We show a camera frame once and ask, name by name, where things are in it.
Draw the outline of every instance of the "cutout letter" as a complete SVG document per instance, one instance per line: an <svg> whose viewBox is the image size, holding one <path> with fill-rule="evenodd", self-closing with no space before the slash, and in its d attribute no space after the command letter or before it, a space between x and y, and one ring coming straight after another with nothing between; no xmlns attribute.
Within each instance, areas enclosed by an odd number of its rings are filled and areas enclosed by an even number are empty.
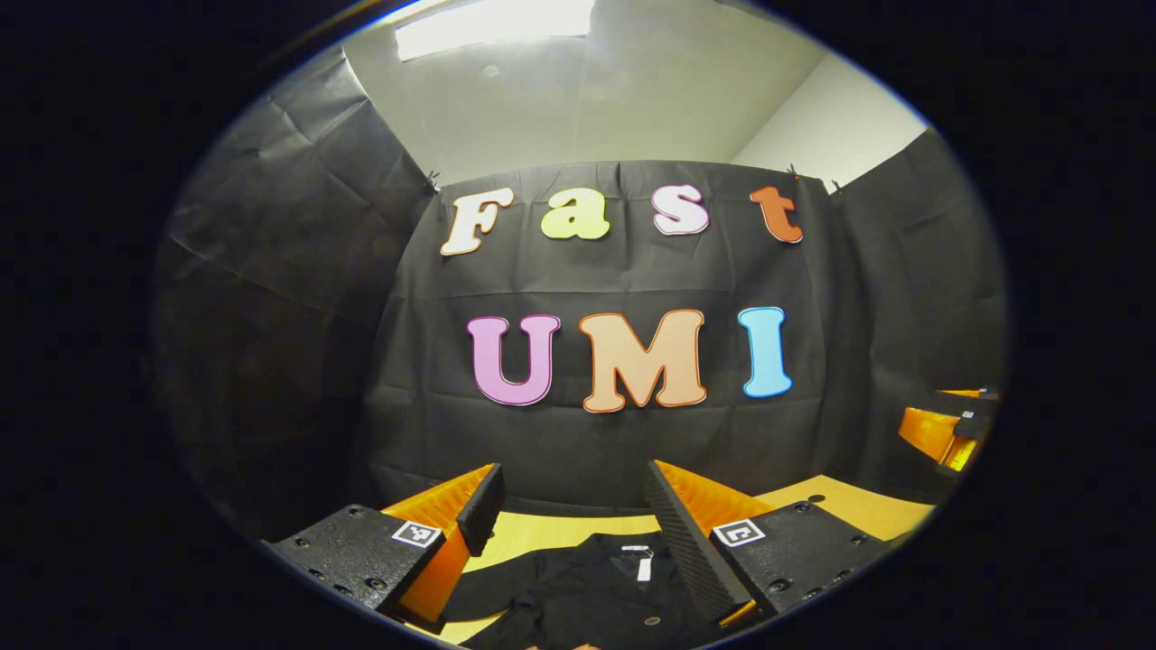
<svg viewBox="0 0 1156 650"><path fill-rule="evenodd" d="M802 241L802 228L791 226L787 221L786 210L794 209L794 201L780 197L775 187L763 187L753 193L750 200L763 209L763 222L766 223L766 230L771 236L787 244L798 244Z"/></svg>
<svg viewBox="0 0 1156 650"><path fill-rule="evenodd" d="M698 205L703 194L690 185L667 185L654 190L651 205L658 210L654 226L664 235L694 235L711 222L710 215Z"/></svg>
<svg viewBox="0 0 1156 650"><path fill-rule="evenodd" d="M474 228L489 232L498 217L498 206L507 208L512 202L513 190L509 187L461 197L454 201L457 212L453 214L450 238L442 244L442 254L458 256L476 251L482 241L474 236Z"/></svg>
<svg viewBox="0 0 1156 650"><path fill-rule="evenodd" d="M550 197L554 208L542 217L542 232L554 239L578 235L583 239L598 239L610 230L606 220L606 197L598 190L576 187Z"/></svg>
<svg viewBox="0 0 1156 650"><path fill-rule="evenodd" d="M506 382L502 375L502 335L510 330L505 318L487 316L466 325L474 338L474 382L482 394L498 404L527 406L550 392L554 368L550 352L554 332L562 327L556 316L527 316L521 331L529 337L529 377L520 384Z"/></svg>
<svg viewBox="0 0 1156 650"><path fill-rule="evenodd" d="M771 397L791 390L783 371L783 335L786 315L777 306L756 306L739 312L739 324L750 334L750 381L742 387L749 397Z"/></svg>
<svg viewBox="0 0 1156 650"><path fill-rule="evenodd" d="M583 318L578 328L590 337L593 349L593 390L583 402L591 413L613 413L627 405L618 394L616 377L639 407L650 401L659 375L662 390L657 401L662 406L689 406L706 399L698 382L698 328L703 313L694 309L668 311L658 324L650 349L621 313L594 313Z"/></svg>

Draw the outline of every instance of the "black cloth wall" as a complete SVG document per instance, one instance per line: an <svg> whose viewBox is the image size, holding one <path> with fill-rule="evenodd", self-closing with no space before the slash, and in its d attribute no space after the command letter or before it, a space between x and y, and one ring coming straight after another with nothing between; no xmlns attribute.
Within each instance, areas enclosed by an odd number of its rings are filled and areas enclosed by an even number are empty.
<svg viewBox="0 0 1156 650"><path fill-rule="evenodd" d="M335 49L237 118L177 201L156 273L160 400L246 533L280 539L350 498L369 352L423 186Z"/></svg>
<svg viewBox="0 0 1156 650"><path fill-rule="evenodd" d="M665 236L651 194L690 184L710 226ZM794 201L799 244L773 238L751 192L768 185ZM481 246L443 257L462 195L510 187ZM551 239L541 230L555 192L591 187L606 197L609 232L596 241ZM783 348L790 391L747 397L750 348L742 309L786 312ZM579 320L625 316L650 345L662 315L697 309L705 401L679 408L652 399L616 413L583 409L591 392L591 344ZM521 318L561 318L554 381L534 405L496 404L477 390L467 323L510 323L503 364L528 372ZM867 305L850 234L817 179L716 163L602 162L528 169L445 187L414 231L381 317L365 393L366 460L383 501L498 461L506 508L555 515L636 512L645 507L644 464L653 458L747 493L784 487L829 467L850 466L867 411Z"/></svg>
<svg viewBox="0 0 1156 650"><path fill-rule="evenodd" d="M867 295L872 359L861 448L836 475L939 502L954 481L896 431L929 391L1001 387L1009 323L992 216L933 131L832 199Z"/></svg>

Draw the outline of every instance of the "ceiling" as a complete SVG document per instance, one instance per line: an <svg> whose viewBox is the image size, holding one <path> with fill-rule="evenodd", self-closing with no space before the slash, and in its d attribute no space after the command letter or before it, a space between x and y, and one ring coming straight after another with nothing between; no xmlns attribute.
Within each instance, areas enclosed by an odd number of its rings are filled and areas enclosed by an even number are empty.
<svg viewBox="0 0 1156 650"><path fill-rule="evenodd" d="M373 105L442 185L602 160L731 162L825 56L711 0L596 0L590 35L398 59L394 28L344 43Z"/></svg>

